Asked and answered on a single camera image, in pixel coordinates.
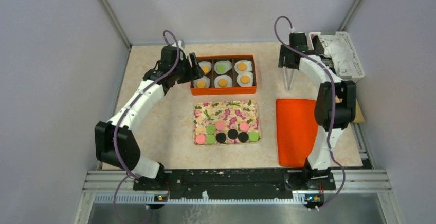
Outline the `orange box lid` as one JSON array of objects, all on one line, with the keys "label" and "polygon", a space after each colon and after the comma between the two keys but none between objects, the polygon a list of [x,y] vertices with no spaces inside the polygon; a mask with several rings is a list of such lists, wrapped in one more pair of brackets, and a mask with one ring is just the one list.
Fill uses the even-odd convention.
[{"label": "orange box lid", "polygon": [[276,141],[278,164],[304,167],[316,139],[316,101],[309,99],[276,100]]}]

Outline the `orange cookie one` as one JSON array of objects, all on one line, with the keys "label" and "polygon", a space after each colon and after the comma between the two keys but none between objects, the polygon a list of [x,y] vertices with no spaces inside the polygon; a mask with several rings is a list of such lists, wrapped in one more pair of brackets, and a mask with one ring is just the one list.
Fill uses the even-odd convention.
[{"label": "orange cookie one", "polygon": [[202,68],[204,74],[208,74],[210,72],[210,67],[209,66],[202,66],[201,68]]}]

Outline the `orange cookie two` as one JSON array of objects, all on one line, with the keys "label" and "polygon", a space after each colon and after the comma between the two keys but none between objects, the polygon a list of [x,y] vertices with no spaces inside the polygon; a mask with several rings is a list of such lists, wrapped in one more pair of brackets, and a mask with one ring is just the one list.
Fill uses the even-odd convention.
[{"label": "orange cookie two", "polygon": [[217,84],[219,87],[225,88],[228,86],[228,81],[227,81],[227,79],[221,78],[218,80]]}]

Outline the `orange cookie three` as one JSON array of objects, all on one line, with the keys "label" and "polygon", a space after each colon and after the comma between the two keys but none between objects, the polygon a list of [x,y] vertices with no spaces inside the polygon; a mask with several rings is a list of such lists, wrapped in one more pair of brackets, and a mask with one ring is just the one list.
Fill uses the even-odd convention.
[{"label": "orange cookie three", "polygon": [[247,65],[244,62],[238,62],[237,69],[239,71],[246,71],[247,70]]}]

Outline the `orange cookie box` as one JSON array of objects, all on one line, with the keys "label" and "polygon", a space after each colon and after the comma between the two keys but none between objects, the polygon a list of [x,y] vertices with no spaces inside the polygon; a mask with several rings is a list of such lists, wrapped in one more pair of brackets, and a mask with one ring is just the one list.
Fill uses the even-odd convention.
[{"label": "orange cookie box", "polygon": [[[211,71],[205,75],[210,79],[210,87],[209,88],[194,88],[193,87],[193,81],[191,82],[191,93],[194,96],[198,96],[198,95],[236,95],[236,94],[253,94],[256,92],[257,89],[257,81],[256,81],[256,70],[255,70],[255,61],[254,61],[254,57],[252,55],[219,55],[219,56],[204,56],[204,57],[197,57],[198,62],[201,61],[209,61],[212,64],[212,68]],[[229,60],[232,63],[232,69],[229,70],[226,74],[224,75],[228,75],[232,78],[232,83],[233,86],[232,87],[227,87],[227,88],[215,88],[214,87],[214,79],[218,76],[218,75],[222,75],[222,74],[217,74],[214,70],[214,64],[216,61],[221,61],[221,60]],[[237,84],[236,78],[237,75],[240,73],[237,73],[234,69],[234,65],[235,62],[238,60],[249,60],[252,61],[252,74],[253,74],[253,86],[252,87],[240,87]]]}]

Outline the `orange cookie four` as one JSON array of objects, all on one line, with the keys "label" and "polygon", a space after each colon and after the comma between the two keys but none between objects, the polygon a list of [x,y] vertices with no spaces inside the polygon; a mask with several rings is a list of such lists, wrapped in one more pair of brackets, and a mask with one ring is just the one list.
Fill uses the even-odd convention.
[{"label": "orange cookie four", "polygon": [[251,81],[251,77],[248,75],[241,75],[240,82],[244,85],[248,85]]}]

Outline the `orange cookie five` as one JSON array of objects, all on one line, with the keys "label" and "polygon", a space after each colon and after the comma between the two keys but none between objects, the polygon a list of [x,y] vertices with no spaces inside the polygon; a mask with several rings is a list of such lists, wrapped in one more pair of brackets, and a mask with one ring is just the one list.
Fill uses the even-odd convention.
[{"label": "orange cookie five", "polygon": [[207,82],[204,81],[204,80],[199,80],[199,81],[197,81],[197,83],[196,83],[196,87],[197,87],[197,88],[207,88],[207,86],[208,86],[208,84],[207,84]]}]

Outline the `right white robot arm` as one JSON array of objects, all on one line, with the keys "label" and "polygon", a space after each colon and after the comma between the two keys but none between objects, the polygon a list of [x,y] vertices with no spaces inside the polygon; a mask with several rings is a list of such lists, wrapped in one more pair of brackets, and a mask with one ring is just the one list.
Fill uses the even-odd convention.
[{"label": "right white robot arm", "polygon": [[304,73],[318,88],[314,109],[318,131],[301,175],[302,184],[315,189],[330,174],[331,163],[336,161],[336,143],[355,119],[356,84],[338,77],[320,56],[310,51],[303,32],[289,34],[289,43],[280,47],[278,66]]}]

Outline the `green cookie top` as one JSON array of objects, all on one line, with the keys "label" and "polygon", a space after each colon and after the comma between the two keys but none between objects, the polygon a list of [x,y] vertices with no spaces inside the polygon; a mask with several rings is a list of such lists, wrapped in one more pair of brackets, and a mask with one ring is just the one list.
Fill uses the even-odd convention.
[{"label": "green cookie top", "polygon": [[225,65],[218,65],[216,70],[219,74],[224,74],[227,71],[227,67]]}]

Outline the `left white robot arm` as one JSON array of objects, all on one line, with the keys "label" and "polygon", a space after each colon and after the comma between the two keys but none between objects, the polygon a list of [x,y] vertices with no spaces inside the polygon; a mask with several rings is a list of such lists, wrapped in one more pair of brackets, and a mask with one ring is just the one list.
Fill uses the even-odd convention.
[{"label": "left white robot arm", "polygon": [[185,43],[177,40],[164,46],[156,66],[145,73],[137,90],[108,121],[94,129],[98,161],[124,169],[134,178],[145,177],[146,184],[158,190],[165,183],[163,165],[142,155],[134,133],[153,106],[176,84],[189,83],[205,74],[194,53],[187,54]]}]

